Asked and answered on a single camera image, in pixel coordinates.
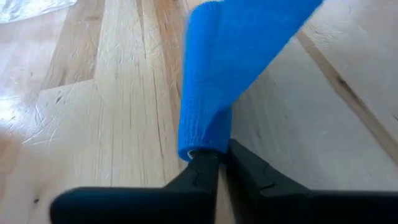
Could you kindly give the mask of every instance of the wood grain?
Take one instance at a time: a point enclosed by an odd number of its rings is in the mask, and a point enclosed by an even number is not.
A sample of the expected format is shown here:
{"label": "wood grain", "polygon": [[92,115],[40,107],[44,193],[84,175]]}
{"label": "wood grain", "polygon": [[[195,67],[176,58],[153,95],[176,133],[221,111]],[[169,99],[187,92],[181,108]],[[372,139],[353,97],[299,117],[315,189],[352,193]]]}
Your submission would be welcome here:
{"label": "wood grain", "polygon": [[30,103],[41,90],[68,10],[0,26],[1,98]]}
{"label": "wood grain", "polygon": [[337,94],[357,114],[382,148],[398,164],[398,142],[394,137],[379,122],[372,111],[366,106],[366,103],[353,91],[325,56],[315,47],[315,43],[302,31],[298,32],[297,39],[304,46],[305,51],[317,63]]}
{"label": "wood grain", "polygon": [[311,189],[398,188],[394,162],[296,38],[234,105],[232,135]]}
{"label": "wood grain", "polygon": [[[349,100],[348,104],[363,108],[356,110],[358,115],[395,160],[398,45],[391,36],[398,30],[392,22],[398,19],[396,9],[394,1],[327,1],[302,32],[358,97],[359,103]],[[314,55],[315,61],[321,58]]]}
{"label": "wood grain", "polygon": [[182,34],[186,13],[180,2],[174,0],[155,1],[157,22],[161,34],[162,53],[164,55],[167,81],[170,87],[170,102],[173,107],[173,124],[177,131],[180,117],[182,73]]}
{"label": "wood grain", "polygon": [[69,9],[42,89],[94,77],[104,4],[84,0]]}

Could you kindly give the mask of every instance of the butcher block countertop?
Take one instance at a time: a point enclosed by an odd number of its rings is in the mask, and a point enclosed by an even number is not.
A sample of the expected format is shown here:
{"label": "butcher block countertop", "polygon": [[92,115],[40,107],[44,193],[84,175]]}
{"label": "butcher block countertop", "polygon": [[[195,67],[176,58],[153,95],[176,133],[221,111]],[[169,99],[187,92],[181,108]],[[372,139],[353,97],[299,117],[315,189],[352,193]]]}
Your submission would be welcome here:
{"label": "butcher block countertop", "polygon": [[[201,2],[78,0],[0,24],[0,223],[185,168],[182,34]],[[396,21],[395,0],[326,0],[234,104],[233,138],[310,189],[398,190]],[[234,223],[220,172],[216,222]]]}

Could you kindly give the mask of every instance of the clear plastic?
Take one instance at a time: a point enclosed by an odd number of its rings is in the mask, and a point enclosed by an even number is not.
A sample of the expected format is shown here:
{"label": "clear plastic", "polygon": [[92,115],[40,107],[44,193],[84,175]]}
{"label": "clear plastic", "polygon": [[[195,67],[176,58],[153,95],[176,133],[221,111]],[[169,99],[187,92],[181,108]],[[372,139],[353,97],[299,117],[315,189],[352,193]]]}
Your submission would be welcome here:
{"label": "clear plastic", "polygon": [[77,0],[0,0],[0,24],[72,6]]}

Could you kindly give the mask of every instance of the wood plank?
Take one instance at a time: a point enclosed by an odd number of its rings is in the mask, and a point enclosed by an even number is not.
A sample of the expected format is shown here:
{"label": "wood plank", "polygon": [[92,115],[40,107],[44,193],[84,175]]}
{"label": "wood plank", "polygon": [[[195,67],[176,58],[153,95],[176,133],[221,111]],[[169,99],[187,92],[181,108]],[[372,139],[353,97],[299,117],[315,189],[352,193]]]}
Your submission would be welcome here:
{"label": "wood plank", "polygon": [[162,54],[165,63],[167,83],[169,84],[170,103],[174,130],[177,132],[180,119],[181,77],[183,52],[183,25],[187,15],[180,1],[155,1],[157,23],[159,25]]}
{"label": "wood plank", "polygon": [[[391,37],[398,32],[392,22],[398,19],[397,8],[396,1],[326,1],[299,36],[306,42],[307,35],[355,92],[362,109],[354,110],[395,162],[398,45]],[[358,100],[348,104],[352,107]]]}
{"label": "wood plank", "polygon": [[31,114],[15,129],[15,134],[25,131],[26,137],[6,175],[1,223],[46,223],[49,203],[63,190],[111,185],[111,151],[104,144],[109,117],[103,116],[93,81],[43,91],[36,107],[44,119]]}
{"label": "wood plank", "polygon": [[70,7],[42,89],[93,78],[104,4],[84,0]]}
{"label": "wood plank", "polygon": [[67,12],[68,9],[61,9],[28,20],[1,24],[1,98],[17,96],[28,103],[37,96]]}
{"label": "wood plank", "polygon": [[[158,92],[164,91],[158,91],[158,88],[167,86],[164,78],[155,79],[155,76],[164,76],[164,64],[161,57],[147,51],[153,48],[153,43],[160,41],[159,31],[156,35],[156,32],[151,31],[156,27],[150,26],[154,23],[152,20],[156,20],[153,2],[150,5],[142,2],[140,7],[137,7],[136,1],[121,1],[115,11],[120,15],[116,23],[116,33],[119,35],[115,41],[121,47],[116,55],[112,55],[118,62],[115,69],[118,73],[118,97],[114,105],[117,108],[114,131],[119,133],[118,140],[113,141],[113,185],[160,187],[165,184],[165,171],[168,171],[164,170],[164,154],[175,154],[175,148],[166,149],[160,141],[160,129],[163,127],[160,126],[162,120],[158,112],[169,113],[170,103],[162,104],[166,107],[161,108],[157,102]],[[171,118],[163,121],[167,125],[172,124]],[[169,133],[169,138],[175,139],[174,134]]]}
{"label": "wood plank", "polygon": [[234,138],[311,189],[398,187],[395,164],[297,39],[233,112]]}

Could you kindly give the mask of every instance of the white object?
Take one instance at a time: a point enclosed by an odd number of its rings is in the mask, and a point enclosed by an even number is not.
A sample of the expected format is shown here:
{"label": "white object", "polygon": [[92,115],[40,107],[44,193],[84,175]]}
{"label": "white object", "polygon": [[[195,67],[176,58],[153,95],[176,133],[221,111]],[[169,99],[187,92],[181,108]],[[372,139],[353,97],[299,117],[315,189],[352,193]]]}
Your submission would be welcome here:
{"label": "white object", "polygon": [[0,24],[52,12],[76,2],[77,0],[0,0]]}

